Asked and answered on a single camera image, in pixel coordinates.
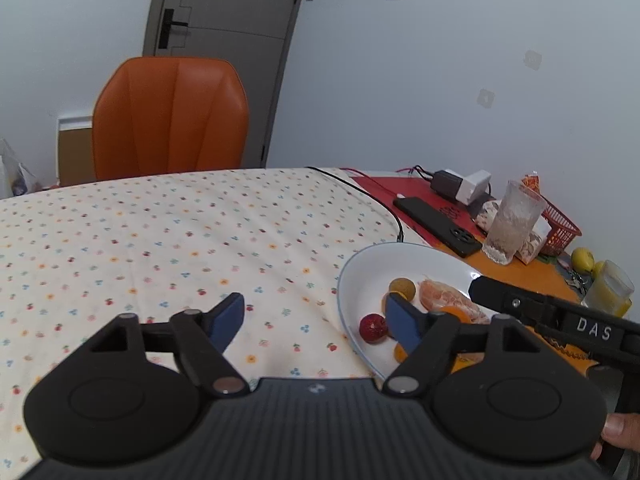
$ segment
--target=hand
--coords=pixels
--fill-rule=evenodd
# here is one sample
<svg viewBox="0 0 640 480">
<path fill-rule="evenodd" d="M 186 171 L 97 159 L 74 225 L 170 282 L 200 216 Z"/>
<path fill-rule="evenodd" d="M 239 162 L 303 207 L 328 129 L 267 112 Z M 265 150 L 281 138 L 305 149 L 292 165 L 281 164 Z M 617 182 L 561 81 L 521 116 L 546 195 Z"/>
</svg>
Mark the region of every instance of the hand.
<svg viewBox="0 0 640 480">
<path fill-rule="evenodd" d="M 602 439 L 616 447 L 640 452 L 640 415 L 638 413 L 610 413 L 602 430 Z M 602 452 L 597 443 L 591 452 L 596 460 Z"/>
</svg>

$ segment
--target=floral tablecloth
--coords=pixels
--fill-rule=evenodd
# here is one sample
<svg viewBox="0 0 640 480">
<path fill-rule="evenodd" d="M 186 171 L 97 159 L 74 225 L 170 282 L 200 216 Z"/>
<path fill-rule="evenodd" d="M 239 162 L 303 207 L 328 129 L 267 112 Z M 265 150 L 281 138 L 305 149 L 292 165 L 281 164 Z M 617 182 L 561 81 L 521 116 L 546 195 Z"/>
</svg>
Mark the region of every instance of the floral tablecloth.
<svg viewBox="0 0 640 480">
<path fill-rule="evenodd" d="M 381 206 L 313 170 L 162 175 L 0 202 L 0 479 L 39 460 L 22 420 L 29 389 L 121 312 L 162 322 L 241 292 L 244 325 L 225 355 L 252 387 L 367 375 L 335 287 L 354 252 L 397 234 Z M 408 228 L 405 239 L 424 243 Z"/>
</svg>

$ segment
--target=chair backrest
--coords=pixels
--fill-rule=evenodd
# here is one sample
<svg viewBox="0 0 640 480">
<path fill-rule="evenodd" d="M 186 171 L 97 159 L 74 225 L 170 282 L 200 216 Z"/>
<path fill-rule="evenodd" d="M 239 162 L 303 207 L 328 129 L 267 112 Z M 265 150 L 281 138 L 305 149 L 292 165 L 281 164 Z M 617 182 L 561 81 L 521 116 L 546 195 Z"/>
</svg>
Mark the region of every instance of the chair backrest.
<svg viewBox="0 0 640 480">
<path fill-rule="evenodd" d="M 96 178 L 238 168 L 248 121 L 242 83 L 228 62 L 129 59 L 95 104 Z"/>
</svg>

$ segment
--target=glass cup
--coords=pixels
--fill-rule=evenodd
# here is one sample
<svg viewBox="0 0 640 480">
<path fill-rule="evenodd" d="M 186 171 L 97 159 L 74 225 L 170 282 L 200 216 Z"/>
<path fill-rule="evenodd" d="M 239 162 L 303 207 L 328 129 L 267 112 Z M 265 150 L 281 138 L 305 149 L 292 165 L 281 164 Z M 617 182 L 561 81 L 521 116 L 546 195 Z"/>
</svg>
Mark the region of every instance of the glass cup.
<svg viewBox="0 0 640 480">
<path fill-rule="evenodd" d="M 484 254 L 497 264 L 511 263 L 545 209 L 546 200 L 538 193 L 521 182 L 510 180 L 482 245 Z"/>
<path fill-rule="evenodd" d="M 625 301 L 634 292 L 634 284 L 626 272 L 607 260 L 598 277 L 587 291 L 582 304 L 618 316 Z"/>
</svg>

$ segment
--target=food wrapper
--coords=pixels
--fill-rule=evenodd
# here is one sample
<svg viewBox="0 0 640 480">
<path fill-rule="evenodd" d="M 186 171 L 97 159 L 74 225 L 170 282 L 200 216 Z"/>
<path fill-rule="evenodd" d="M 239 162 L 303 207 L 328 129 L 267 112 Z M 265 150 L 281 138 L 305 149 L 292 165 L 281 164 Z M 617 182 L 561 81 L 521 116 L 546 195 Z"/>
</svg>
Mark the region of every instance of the food wrapper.
<svg viewBox="0 0 640 480">
<path fill-rule="evenodd" d="M 522 183 L 527 186 L 529 189 L 535 191 L 536 193 L 540 194 L 540 177 L 538 176 L 538 174 L 534 171 L 533 173 L 527 173 L 523 178 L 522 178 Z"/>
<path fill-rule="evenodd" d="M 490 200 L 482 205 L 475 222 L 485 233 L 489 232 L 499 208 L 500 200 Z M 538 218 L 529 236 L 524 240 L 522 247 L 516 252 L 516 256 L 524 264 L 530 264 L 533 259 L 538 256 L 540 249 L 545 246 L 546 238 L 550 232 L 551 225 L 549 225 L 549 222 L 542 216 Z"/>
</svg>

